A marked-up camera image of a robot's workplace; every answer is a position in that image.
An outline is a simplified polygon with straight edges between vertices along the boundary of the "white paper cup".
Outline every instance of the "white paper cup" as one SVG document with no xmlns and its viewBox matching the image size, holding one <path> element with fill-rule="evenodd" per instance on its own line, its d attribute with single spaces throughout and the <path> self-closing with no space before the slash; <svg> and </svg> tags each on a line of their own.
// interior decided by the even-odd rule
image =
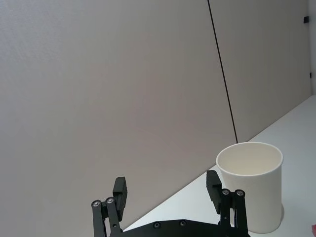
<svg viewBox="0 0 316 237">
<path fill-rule="evenodd" d="M 261 142 L 232 145 L 216 158 L 226 187 L 232 192 L 242 189 L 246 193 L 248 229 L 252 232 L 269 233 L 281 223 L 282 163 L 282 152 Z"/>
</svg>

